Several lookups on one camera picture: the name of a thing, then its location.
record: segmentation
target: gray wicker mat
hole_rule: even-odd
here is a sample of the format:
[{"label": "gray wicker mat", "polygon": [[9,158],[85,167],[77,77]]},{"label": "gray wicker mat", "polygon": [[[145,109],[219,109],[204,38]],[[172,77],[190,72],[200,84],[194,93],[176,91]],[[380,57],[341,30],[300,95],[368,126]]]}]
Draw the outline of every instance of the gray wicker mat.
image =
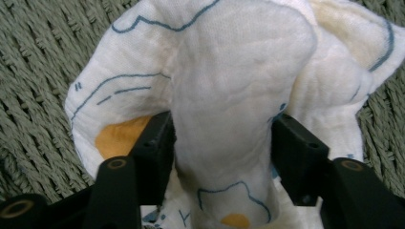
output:
[{"label": "gray wicker mat", "polygon": [[[0,0],[0,201],[58,201],[93,182],[75,154],[63,102],[115,18],[135,0]],[[358,1],[405,26],[403,1]],[[405,197],[405,67],[358,114],[366,162]]]}]

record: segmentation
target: blue line print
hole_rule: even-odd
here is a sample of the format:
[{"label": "blue line print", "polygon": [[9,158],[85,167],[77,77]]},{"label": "blue line print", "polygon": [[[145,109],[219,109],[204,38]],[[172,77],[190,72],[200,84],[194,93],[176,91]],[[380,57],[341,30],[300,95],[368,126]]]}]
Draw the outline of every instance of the blue line print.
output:
[{"label": "blue line print", "polygon": [[93,97],[93,95],[95,95],[95,93],[96,93],[101,87],[103,87],[105,84],[107,84],[107,83],[109,83],[109,82],[111,82],[111,81],[113,81],[113,80],[120,79],[120,78],[155,77],[155,76],[158,76],[158,75],[160,75],[160,76],[162,76],[162,77],[164,77],[164,78],[170,79],[169,76],[164,75],[164,74],[162,74],[162,73],[120,74],[120,75],[116,75],[116,76],[114,76],[114,77],[105,79],[104,81],[102,81],[102,82],[96,87],[96,89],[95,89],[94,91],[92,91],[92,93],[83,101],[83,103],[80,104],[80,105],[77,107],[77,109],[76,109],[75,112],[74,112],[74,115],[73,115],[72,118],[71,118],[72,128],[73,128],[73,126],[74,126],[74,125],[73,125],[73,121],[74,121],[74,119],[75,119],[77,113],[89,102],[89,100]]},{"label": "blue line print", "polygon": [[154,223],[154,222],[158,221],[158,217],[159,217],[159,212],[158,212],[158,210],[155,210],[155,211],[149,213],[148,215],[146,215],[145,217],[143,217],[142,221]]},{"label": "blue line print", "polygon": [[81,83],[80,82],[75,84],[75,90],[78,92],[79,89],[81,89]]},{"label": "blue line print", "polygon": [[101,105],[103,102],[107,101],[110,98],[111,98],[111,96],[108,96],[108,97],[104,98],[103,100],[97,102],[97,106]]},{"label": "blue line print", "polygon": [[273,165],[271,165],[271,176],[272,178],[277,178],[279,176],[276,167],[274,167]]},{"label": "blue line print", "polygon": [[269,118],[267,123],[270,123],[270,122],[273,122],[273,121],[276,121],[277,119],[279,119],[281,117],[281,115],[283,115],[283,110],[286,108],[286,106],[287,106],[287,103],[283,103],[280,106],[280,112],[276,116]]},{"label": "blue line print", "polygon": [[116,33],[126,33],[126,32],[128,32],[128,31],[132,31],[132,30],[139,24],[139,22],[144,22],[144,23],[149,24],[149,25],[152,25],[152,26],[153,26],[153,25],[157,25],[157,26],[163,27],[163,28],[168,29],[168,30],[170,30],[170,31],[184,31],[184,30],[187,29],[188,27],[192,26],[192,25],[197,21],[197,19],[198,19],[201,15],[203,15],[203,14],[204,14],[206,11],[208,11],[209,9],[213,8],[213,7],[214,7],[218,2],[220,2],[220,1],[221,1],[221,0],[215,0],[215,1],[214,1],[213,3],[211,3],[210,5],[208,5],[208,6],[204,7],[204,8],[202,8],[200,11],[197,12],[197,14],[193,17],[193,19],[191,19],[190,22],[188,22],[188,23],[182,25],[182,26],[179,27],[179,28],[173,28],[173,27],[171,27],[171,26],[169,26],[169,25],[167,25],[167,24],[161,23],[161,22],[159,22],[159,21],[151,21],[151,20],[149,20],[149,19],[147,19],[147,18],[145,18],[145,17],[143,17],[143,16],[138,16],[137,19],[135,20],[135,22],[131,25],[131,27],[129,27],[129,28],[127,28],[127,29],[124,29],[124,30],[119,30],[119,29],[117,29],[117,28],[114,26],[114,24],[113,24],[112,29],[113,29],[113,31],[115,31]]},{"label": "blue line print", "polygon": [[188,219],[188,217],[190,217],[190,213],[188,213],[187,215],[183,216],[181,210],[179,210],[181,219],[182,219],[182,223],[184,224],[184,227],[187,228],[187,225],[185,224],[185,221]]},{"label": "blue line print", "polygon": [[388,58],[391,57],[391,54],[393,54],[394,51],[394,43],[395,43],[395,37],[394,37],[394,31],[393,31],[393,26],[388,20],[385,20],[385,23],[387,25],[387,30],[388,30],[388,49],[385,52],[384,55],[379,57],[377,59],[377,62],[369,69],[370,72],[374,72],[377,70],[382,64],[384,64],[385,61],[388,60]]},{"label": "blue line print", "polygon": [[243,181],[238,181],[238,182],[236,182],[236,183],[234,183],[234,184],[231,184],[231,185],[227,186],[227,187],[224,188],[224,189],[215,190],[215,191],[213,191],[213,190],[206,190],[206,189],[200,188],[200,189],[197,191],[197,198],[198,198],[198,200],[199,200],[200,209],[203,210],[203,201],[202,201],[202,197],[201,197],[201,194],[202,194],[202,193],[208,193],[208,194],[222,193],[222,192],[226,192],[226,191],[228,191],[229,189],[231,189],[231,188],[233,188],[233,187],[235,187],[235,186],[237,186],[237,185],[240,185],[240,184],[244,185],[244,187],[246,188],[246,190],[247,190],[247,196],[249,197],[249,199],[250,199],[251,201],[253,201],[254,203],[257,203],[258,205],[260,205],[261,207],[263,207],[263,208],[266,210],[266,212],[267,212],[267,218],[268,218],[267,223],[269,223],[269,222],[271,221],[271,213],[270,213],[270,210],[268,210],[267,206],[265,206],[265,204],[264,204],[263,202],[261,202],[261,201],[258,200],[257,198],[254,198],[253,196],[250,195],[249,187],[247,187],[247,184],[244,183]]},{"label": "blue line print", "polygon": [[123,93],[128,93],[131,91],[139,91],[139,90],[150,90],[152,87],[140,87],[140,88],[130,88],[130,89],[124,89],[124,90],[119,90],[114,92],[114,94],[123,94]]},{"label": "blue line print", "polygon": [[358,86],[357,90],[355,91],[355,94],[352,96],[351,102],[355,99],[355,97],[357,96],[358,92],[360,92],[360,88],[361,88],[361,85]]}]

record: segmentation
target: screw hole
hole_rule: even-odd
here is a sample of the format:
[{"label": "screw hole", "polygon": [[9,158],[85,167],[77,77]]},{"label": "screw hole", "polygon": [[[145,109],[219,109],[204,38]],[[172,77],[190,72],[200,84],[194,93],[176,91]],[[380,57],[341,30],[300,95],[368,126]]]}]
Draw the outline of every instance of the screw hole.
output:
[{"label": "screw hole", "polygon": [[146,147],[153,147],[156,145],[156,140],[150,140],[148,142],[145,142],[143,145]]},{"label": "screw hole", "polygon": [[310,204],[310,203],[312,202],[312,197],[311,197],[310,195],[303,196],[303,197],[301,198],[301,201],[302,201],[304,204]]},{"label": "screw hole", "polygon": [[3,211],[0,212],[0,218],[12,219],[22,216],[24,213],[28,212],[34,206],[33,201],[29,199],[22,199],[16,201],[9,206],[7,206]]},{"label": "screw hole", "polygon": [[356,163],[354,161],[350,161],[350,160],[344,160],[342,161],[342,165],[344,167],[346,167],[347,169],[356,171],[356,172],[360,172],[363,170],[363,166],[361,166],[361,164]]},{"label": "screw hole", "polygon": [[310,146],[310,148],[313,148],[313,149],[318,149],[319,148],[319,145],[316,144],[316,143],[310,143],[309,146]]},{"label": "screw hole", "polygon": [[108,168],[115,170],[115,169],[120,169],[126,165],[126,160],[124,159],[115,159],[110,161],[107,166]]}]

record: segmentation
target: crumpled fabric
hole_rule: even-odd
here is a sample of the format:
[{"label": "crumpled fabric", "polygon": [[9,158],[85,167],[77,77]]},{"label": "crumpled fabric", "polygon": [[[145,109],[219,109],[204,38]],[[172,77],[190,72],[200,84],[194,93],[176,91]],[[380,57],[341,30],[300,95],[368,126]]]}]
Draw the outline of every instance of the crumpled fabric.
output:
[{"label": "crumpled fabric", "polygon": [[96,177],[103,152],[128,153],[140,117],[171,111],[175,165],[144,225],[322,228],[319,206],[292,206],[272,178],[271,124],[292,115],[330,158],[361,161],[355,114],[401,64],[404,37],[347,0],[142,0],[68,92],[76,150]]}]

